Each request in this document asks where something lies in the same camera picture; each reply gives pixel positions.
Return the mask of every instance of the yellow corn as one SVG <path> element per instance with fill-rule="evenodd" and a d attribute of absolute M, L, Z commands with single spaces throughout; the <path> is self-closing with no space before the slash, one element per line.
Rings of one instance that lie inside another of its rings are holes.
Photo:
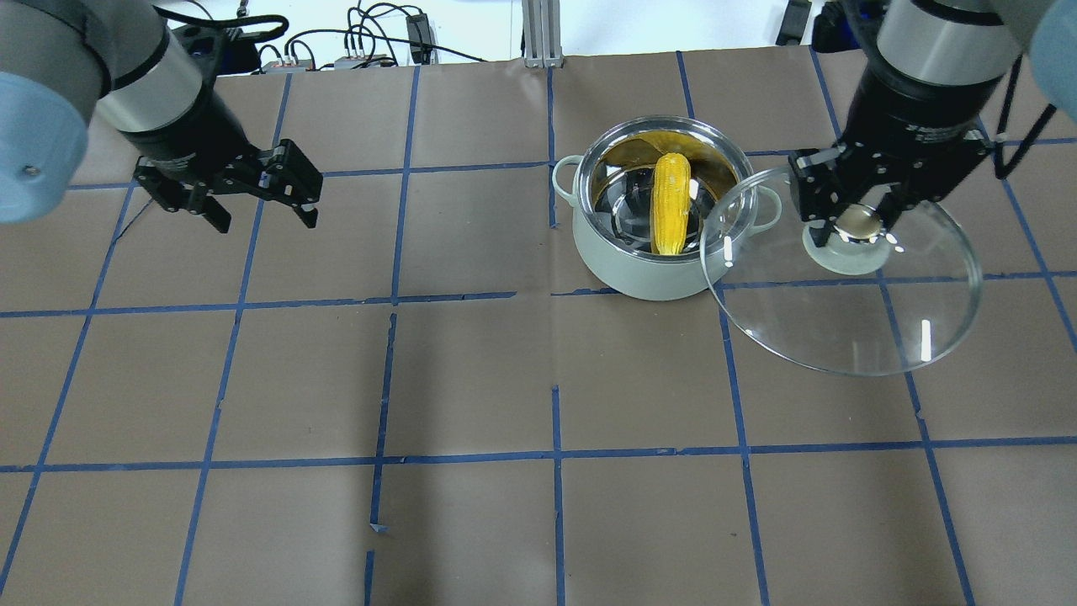
<path fill-rule="evenodd" d="M 651 251 L 656 254 L 680 254 L 688 235 L 688 210 L 691 198 L 688 182 L 691 166 L 679 153 L 668 153 L 655 165 L 651 192 Z"/>

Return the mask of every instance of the metal frame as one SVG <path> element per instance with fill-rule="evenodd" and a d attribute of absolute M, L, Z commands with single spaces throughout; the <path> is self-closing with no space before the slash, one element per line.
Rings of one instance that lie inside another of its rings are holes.
<path fill-rule="evenodd" d="M 523 0 L 523 64 L 561 67 L 561 0 Z"/>

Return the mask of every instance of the blue tape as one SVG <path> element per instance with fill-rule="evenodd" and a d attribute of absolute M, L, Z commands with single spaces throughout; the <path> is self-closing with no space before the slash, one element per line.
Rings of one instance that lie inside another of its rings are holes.
<path fill-rule="evenodd" d="M 124 189 L 131 186 L 131 182 L 126 183 L 95 183 L 88 185 L 69 185 L 68 191 L 70 192 L 81 192 L 85 189 Z"/>
<path fill-rule="evenodd" d="M 844 445 L 774 445 L 749 447 L 752 454 L 848 453 L 872 451 L 909 451 L 923 448 L 923 442 L 851 442 Z"/>
<path fill-rule="evenodd" d="M 141 308 L 104 308 L 89 312 L 95 316 L 124 314 L 186 314 L 192 312 L 235 312 L 235 302 L 209 302 L 206 306 L 146 306 Z"/>
<path fill-rule="evenodd" d="M 112 255 L 116 251 L 116 238 L 123 229 L 124 216 L 127 215 L 127 208 L 130 207 L 131 196 L 135 193 L 135 185 L 127 184 L 127 195 L 124 196 L 124 203 L 120 208 L 120 215 L 116 216 L 115 225 L 112 228 L 112 239 L 109 240 L 109 249 L 104 253 L 104 260 L 101 263 L 101 270 L 97 274 L 97 283 L 94 285 L 94 295 L 89 301 L 89 312 L 97 308 L 97 300 L 101 296 L 101 288 L 104 286 L 104 278 L 109 273 L 109 265 L 112 263 Z M 82 323 L 82 330 L 79 333 L 79 340 L 75 343 L 74 352 L 71 354 L 71 362 L 68 364 L 67 375 L 64 377 L 64 386 L 60 389 L 56 408 L 53 410 L 52 420 L 48 422 L 48 431 L 45 433 L 44 443 L 41 446 L 41 453 L 33 468 L 33 477 L 30 479 L 30 487 L 26 492 L 26 499 L 23 501 L 23 509 L 18 513 L 18 522 L 15 524 L 15 532 L 12 534 L 11 544 L 8 546 L 8 554 L 4 558 L 3 568 L 0 568 L 0 596 L 3 595 L 4 587 L 8 584 L 8 576 L 11 574 L 11 566 L 15 562 L 15 552 L 23 538 L 23 531 L 26 529 L 26 519 L 30 515 L 30 507 L 33 505 L 33 497 L 38 491 L 38 482 L 44 470 L 45 461 L 48 459 L 48 451 L 53 446 L 53 438 L 56 436 L 56 427 L 59 425 L 60 415 L 64 414 L 64 406 L 67 404 L 68 393 L 71 391 L 71 382 L 74 380 L 75 369 L 79 367 L 79 358 L 82 349 L 86 344 L 86 336 L 89 334 L 89 325 L 93 315 L 86 315 Z"/>
<path fill-rule="evenodd" d="M 1077 436 L 1032 436 L 1024 438 L 964 438 L 932 440 L 933 449 L 990 449 L 1006 447 L 1075 446 Z M 751 454 L 802 454 L 908 451 L 923 448 L 923 441 L 897 442 L 837 442 L 811 445 L 760 445 L 749 447 Z M 732 456 L 740 455 L 740 447 L 691 447 L 684 449 L 596 449 L 573 451 L 518 451 L 505 453 L 478 453 L 430 456 L 350 456 L 323 459 L 277 459 L 211 461 L 210 469 L 278 469 L 293 467 L 366 467 L 383 465 L 451 465 L 456 463 L 496 463 L 510 461 L 543 461 L 567 459 L 640 459 L 666 456 Z M 200 469 L 198 461 L 137 462 L 137 463 L 70 463 L 46 464 L 42 474 L 87 471 L 146 471 L 173 469 Z M 3 465 L 0 474 L 32 474 L 34 465 Z"/>
<path fill-rule="evenodd" d="M 322 172 L 325 179 L 339 179 L 341 177 L 373 177 L 375 174 L 401 174 L 403 168 L 368 168 L 365 170 L 331 170 Z"/>
<path fill-rule="evenodd" d="M 349 308 L 353 306 L 384 306 L 392 302 L 388 296 L 369 298 L 310 298 L 306 300 L 262 300 L 247 302 L 248 310 L 281 310 L 285 308 Z"/>
<path fill-rule="evenodd" d="M 393 246 L 393 306 L 400 301 L 401 259 L 404 252 L 404 220 L 407 216 L 407 187 L 411 177 L 411 141 L 415 139 L 415 111 L 419 99 L 419 70 L 415 66 L 411 74 L 411 97 L 407 110 L 407 136 L 404 141 L 404 169 L 401 172 L 401 201 L 396 210 L 396 244 Z"/>
<path fill-rule="evenodd" d="M 997 447 L 1057 447 L 1077 445 L 1077 436 L 1039 436 L 1029 438 L 965 438 L 932 440 L 934 449 L 983 449 Z"/>
<path fill-rule="evenodd" d="M 389 432 L 389 398 L 393 385 L 393 354 L 396 349 L 396 314 L 389 315 L 386 337 L 386 368 L 381 376 L 381 409 L 378 413 L 378 442 L 375 447 L 374 487 L 370 489 L 370 524 L 377 524 L 381 511 L 381 475 L 384 469 L 386 435 Z"/>
<path fill-rule="evenodd" d="M 42 310 L 39 312 L 0 312 L 0 319 L 54 319 L 61 316 L 85 316 L 88 310 Z"/>
<path fill-rule="evenodd" d="M 1059 318 L 1062 320 L 1062 325 L 1066 329 L 1066 335 L 1069 337 L 1069 346 L 1073 348 L 1074 352 L 1077 352 L 1077 332 L 1074 332 L 1073 322 L 1069 320 L 1069 314 L 1066 313 L 1065 302 L 1062 301 L 1062 295 L 1059 293 L 1059 286 L 1054 283 L 1054 278 L 1051 276 L 1050 269 L 1047 267 L 1047 259 L 1044 258 L 1044 253 L 1039 250 L 1039 244 L 1036 242 L 1035 236 L 1032 235 L 1032 227 L 1029 225 L 1029 221 L 1024 216 L 1024 211 L 1021 210 L 1021 202 L 1017 199 L 1017 194 L 1013 193 L 1013 187 L 1010 185 L 1008 179 L 1003 179 L 1003 188 L 1006 189 L 1006 196 L 1010 200 L 1010 206 L 1013 208 L 1013 213 L 1017 214 L 1017 220 L 1021 224 L 1021 230 L 1024 231 L 1025 239 L 1029 240 L 1029 246 L 1032 248 L 1032 253 L 1036 257 L 1036 264 L 1039 265 L 1039 270 L 1044 280 L 1047 282 L 1047 288 L 1051 292 L 1051 299 L 1054 301 L 1054 308 L 1059 312 Z"/>
<path fill-rule="evenodd" d="M 1077 137 L 1059 137 L 1054 139 L 1036 139 L 1033 141 L 1035 145 L 1066 145 L 1071 143 L 1077 143 Z M 1003 143 L 1006 146 L 1017 146 L 1021 144 L 1021 141 L 1006 141 Z"/>
<path fill-rule="evenodd" d="M 550 451 L 518 451 L 507 453 L 482 453 L 459 455 L 407 455 L 384 456 L 384 465 L 451 465 L 458 463 L 502 463 L 506 461 L 541 461 L 554 459 Z"/>
<path fill-rule="evenodd" d="M 554 165 L 557 151 L 554 144 L 554 68 L 546 68 L 546 160 L 549 163 L 549 228 L 557 226 L 557 197 L 554 195 Z"/>
<path fill-rule="evenodd" d="M 676 67 L 681 71 L 681 88 L 684 89 L 684 104 L 688 112 L 688 117 L 696 118 L 696 107 L 691 102 L 691 88 L 688 86 L 688 70 L 684 67 L 684 53 L 676 52 Z"/>
<path fill-rule="evenodd" d="M 363 606 L 370 606 L 374 596 L 374 550 L 366 552 L 366 569 L 363 572 Z"/>
<path fill-rule="evenodd" d="M 620 294 L 620 291 L 614 290 L 612 287 L 577 287 L 572 292 L 554 292 L 550 296 L 587 296 L 589 294 Z"/>
<path fill-rule="evenodd" d="M 518 170 L 520 168 L 535 168 L 547 166 L 546 160 L 541 161 L 506 161 L 501 164 L 464 164 L 460 166 L 424 166 L 414 167 L 411 172 L 467 172 L 474 170 Z"/>
<path fill-rule="evenodd" d="M 763 150 L 757 152 L 744 152 L 744 155 L 752 157 L 756 155 L 789 155 L 794 150 Z"/>
<path fill-rule="evenodd" d="M 557 558 L 557 606 L 564 606 L 564 485 L 561 481 L 561 386 L 550 393 L 554 427 L 554 541 Z"/>
<path fill-rule="evenodd" d="M 341 456 L 325 459 L 272 459 L 246 461 L 211 461 L 210 469 L 288 469 L 293 467 L 363 467 L 375 465 L 373 456 Z"/>
<path fill-rule="evenodd" d="M 890 287 L 886 279 L 882 276 L 882 270 L 877 271 L 879 276 L 879 291 L 882 295 L 883 306 L 886 308 L 886 318 L 890 321 L 891 333 L 894 335 L 894 343 L 897 347 L 898 355 L 905 358 L 905 342 L 901 339 L 901 329 L 897 323 L 897 314 L 894 312 L 894 301 L 890 296 Z M 927 469 L 932 475 L 932 484 L 935 488 L 935 496 L 939 503 L 939 511 L 942 515 L 942 526 L 946 529 L 947 540 L 950 544 L 950 551 L 953 554 L 954 567 L 957 570 L 957 580 L 961 583 L 961 592 L 965 596 L 967 606 L 975 606 L 976 598 L 973 595 L 973 586 L 968 581 L 968 573 L 965 569 L 965 560 L 961 554 L 961 545 L 957 542 L 957 532 L 954 530 L 953 520 L 950 517 L 950 505 L 946 497 L 946 489 L 942 487 L 942 476 L 939 474 L 938 464 L 935 461 L 935 451 L 932 448 L 931 435 L 927 432 L 927 423 L 923 420 L 922 407 L 920 404 L 920 392 L 911 372 L 905 374 L 905 384 L 909 391 L 909 399 L 912 401 L 912 411 L 917 418 L 917 426 L 920 428 L 920 440 L 927 457 Z"/>
<path fill-rule="evenodd" d="M 145 463 L 64 463 L 45 465 L 42 471 L 48 474 L 72 471 L 171 471 L 200 468 L 200 461 L 160 461 Z"/>
<path fill-rule="evenodd" d="M 723 292 L 718 296 L 724 298 Z M 759 516 L 755 507 L 755 484 L 752 481 L 751 450 L 747 442 L 747 429 L 744 426 L 744 410 L 741 408 L 740 384 L 737 382 L 737 362 L 733 358 L 733 343 L 729 335 L 729 321 L 726 313 L 718 314 L 718 325 L 722 327 L 722 346 L 726 355 L 726 371 L 729 374 L 729 393 L 732 397 L 733 420 L 737 423 L 737 446 L 741 456 L 741 475 L 744 481 L 744 498 L 747 506 L 747 523 L 752 532 L 752 551 L 755 555 L 755 574 L 759 583 L 759 600 L 763 606 L 770 606 L 770 590 L 767 587 L 767 569 L 763 559 L 763 539 L 759 533 Z"/>
<path fill-rule="evenodd" d="M 834 101 L 830 100 L 830 89 L 826 85 L 826 76 L 823 75 L 823 66 L 819 62 L 819 55 L 811 46 L 808 47 L 811 54 L 811 62 L 815 66 L 815 75 L 819 77 L 820 89 L 823 93 L 823 100 L 826 102 L 826 113 L 830 115 L 830 127 L 834 128 L 834 136 L 841 137 L 841 125 L 838 124 L 838 114 L 834 111 Z"/>
<path fill-rule="evenodd" d="M 292 90 L 292 74 L 284 77 L 284 91 L 281 95 L 280 109 L 277 112 L 277 125 L 274 128 L 274 141 L 280 139 L 280 130 L 284 124 L 284 112 L 288 109 L 288 99 Z M 213 461 L 213 448 L 216 443 L 216 434 L 221 425 L 221 405 L 224 403 L 225 394 L 228 391 L 228 380 L 232 377 L 232 364 L 236 354 L 236 343 L 239 341 L 239 327 L 243 320 L 243 309 L 247 302 L 247 288 L 251 281 L 251 267 L 254 265 L 254 251 L 257 246 L 258 231 L 262 228 L 262 211 L 265 201 L 258 200 L 254 211 L 254 224 L 251 226 L 251 235 L 247 244 L 247 259 L 243 263 L 243 277 L 239 284 L 239 296 L 236 301 L 236 320 L 232 326 L 232 337 L 228 340 L 228 350 L 224 356 L 224 369 L 221 371 L 221 382 L 218 386 L 216 404 L 213 407 L 213 420 L 210 423 L 209 436 L 206 438 L 206 451 L 202 454 L 201 468 L 198 473 L 198 485 L 195 490 L 194 506 L 191 509 L 191 521 L 187 525 L 187 537 L 183 546 L 183 559 L 180 562 L 180 574 L 176 582 L 174 606 L 183 604 L 183 593 L 186 590 L 187 573 L 191 569 L 191 553 L 194 551 L 195 536 L 198 533 L 198 519 L 201 516 L 201 505 L 206 496 L 206 482 L 209 479 L 211 462 Z"/>
<path fill-rule="evenodd" d="M 444 300 L 485 300 L 490 298 L 512 298 L 516 296 L 515 290 L 503 292 L 470 292 L 465 294 L 419 294 L 415 296 L 400 296 L 400 302 L 438 302 Z"/>

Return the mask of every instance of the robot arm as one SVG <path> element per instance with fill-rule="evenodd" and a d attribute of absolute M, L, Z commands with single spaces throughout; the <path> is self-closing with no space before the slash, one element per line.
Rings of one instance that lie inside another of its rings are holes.
<path fill-rule="evenodd" d="M 1052 11 L 1077 20 L 1072 0 L 995 4 L 1022 24 L 1049 23 Z M 862 12 L 879 2 L 840 0 L 840 5 L 868 65 L 840 138 L 829 149 L 799 150 L 789 157 L 800 217 L 812 222 L 816 246 L 834 234 L 844 241 L 875 241 L 903 211 L 945 198 L 991 153 L 976 119 L 1022 52 L 987 0 L 892 0 L 877 33 L 862 25 Z M 1019 36 L 1026 44 L 1033 40 L 1035 68 L 1041 33 Z M 1063 74 L 1072 88 L 1072 71 Z M 1038 70 L 1037 80 L 1043 80 Z"/>
<path fill-rule="evenodd" d="M 249 193 L 317 223 L 322 174 L 290 140 L 261 151 L 145 0 L 0 0 L 0 222 L 59 203 L 95 105 L 142 154 L 135 179 L 170 212 L 230 215 L 211 194 Z"/>

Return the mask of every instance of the power adapter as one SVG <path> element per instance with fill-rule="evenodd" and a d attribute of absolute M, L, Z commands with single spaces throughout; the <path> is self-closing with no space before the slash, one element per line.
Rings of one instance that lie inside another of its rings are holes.
<path fill-rule="evenodd" d="M 434 32 L 430 29 L 430 17 L 426 13 L 407 16 L 407 39 L 411 42 L 411 61 L 416 65 L 430 65 L 434 43 Z"/>

